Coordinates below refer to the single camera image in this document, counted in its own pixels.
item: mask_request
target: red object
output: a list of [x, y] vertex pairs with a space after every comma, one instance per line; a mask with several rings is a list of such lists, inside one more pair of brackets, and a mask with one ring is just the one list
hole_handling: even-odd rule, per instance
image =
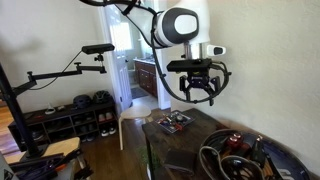
[[236, 151], [240, 148], [243, 141], [243, 137], [239, 133], [235, 133], [227, 140], [227, 145], [231, 148], [231, 151]]

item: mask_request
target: door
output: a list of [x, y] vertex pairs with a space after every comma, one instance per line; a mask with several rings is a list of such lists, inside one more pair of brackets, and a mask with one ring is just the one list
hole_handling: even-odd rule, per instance
[[130, 107], [132, 102], [132, 95], [130, 89], [130, 82], [128, 76], [128, 68], [126, 64], [125, 51], [121, 45], [121, 20], [120, 12], [114, 5], [109, 5], [104, 8], [106, 21], [109, 27], [111, 36], [111, 43], [115, 46], [113, 51], [113, 64], [115, 68], [115, 76], [117, 87], [114, 88], [116, 94], [116, 102], [120, 103], [120, 111]]

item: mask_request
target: pole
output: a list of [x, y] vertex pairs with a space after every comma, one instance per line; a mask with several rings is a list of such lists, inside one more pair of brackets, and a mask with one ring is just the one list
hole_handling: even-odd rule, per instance
[[9, 83], [9, 80], [2, 68], [2, 65], [0, 63], [0, 89], [3, 94], [4, 100], [6, 101], [11, 114], [13, 116], [13, 119], [15, 123], [17, 124], [18, 130], [21, 134], [21, 136], [24, 138], [24, 141], [27, 146], [27, 157], [39, 157], [42, 155], [43, 150], [39, 150], [37, 144], [33, 140], [31, 133], [28, 129], [28, 126], [25, 122], [25, 119], [23, 117], [21, 108], [19, 106], [19, 103], [17, 101], [16, 94], [13, 92], [11, 85]]

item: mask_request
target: shoe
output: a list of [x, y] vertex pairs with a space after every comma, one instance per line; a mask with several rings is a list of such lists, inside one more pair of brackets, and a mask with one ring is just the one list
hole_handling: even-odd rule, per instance
[[107, 131], [106, 129], [102, 129], [102, 131], [101, 131], [101, 136], [102, 137], [106, 137], [106, 136], [108, 136], [109, 135], [109, 131]]
[[93, 141], [94, 140], [94, 134], [89, 134], [89, 135], [87, 135], [87, 141]]
[[80, 137], [80, 139], [81, 139], [81, 142], [86, 142], [87, 141], [87, 137], [86, 136], [82, 136], [82, 137]]
[[74, 122], [75, 125], [81, 124], [82, 123], [82, 117], [81, 116], [73, 117], [73, 122]]
[[88, 129], [89, 129], [89, 131], [93, 131], [95, 128], [94, 128], [93, 124], [89, 124]]
[[91, 113], [86, 113], [85, 116], [86, 116], [86, 121], [90, 121], [93, 119], [93, 116]]
[[107, 120], [113, 119], [113, 115], [112, 115], [111, 112], [107, 112], [107, 113], [106, 113], [106, 119], [107, 119]]
[[113, 123], [110, 123], [110, 128], [109, 128], [109, 134], [114, 134], [117, 132], [117, 129], [113, 125]]
[[81, 131], [82, 133], [86, 133], [86, 132], [88, 132], [88, 127], [87, 127], [87, 126], [81, 126], [81, 127], [80, 127], [80, 131]]
[[99, 122], [103, 122], [106, 120], [106, 116], [104, 114], [99, 114]]

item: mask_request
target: wooden chair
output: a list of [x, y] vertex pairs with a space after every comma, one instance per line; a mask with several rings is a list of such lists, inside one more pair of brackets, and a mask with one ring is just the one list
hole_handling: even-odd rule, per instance
[[146, 119], [149, 119], [151, 115], [151, 110], [149, 107], [145, 105], [134, 105], [125, 111], [123, 111], [120, 115], [118, 124], [119, 124], [119, 138], [120, 138], [120, 150], [123, 150], [123, 139], [122, 139], [122, 121], [125, 119], [138, 119], [142, 118], [144, 120], [143, 123], [146, 122]]

